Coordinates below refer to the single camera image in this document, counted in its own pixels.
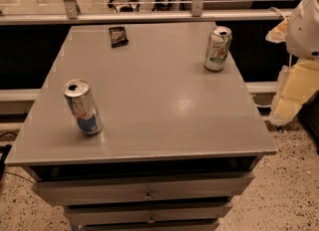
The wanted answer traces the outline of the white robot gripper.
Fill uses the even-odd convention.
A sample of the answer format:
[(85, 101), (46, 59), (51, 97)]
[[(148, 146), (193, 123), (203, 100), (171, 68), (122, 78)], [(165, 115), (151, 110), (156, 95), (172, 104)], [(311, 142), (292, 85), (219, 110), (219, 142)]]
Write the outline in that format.
[(301, 58), (292, 67), (283, 66), (278, 76), (269, 120), (283, 126), (319, 91), (319, 62), (312, 61), (319, 59), (319, 0), (302, 0), (289, 20), (282, 20), (265, 40), (286, 41), (287, 52)]

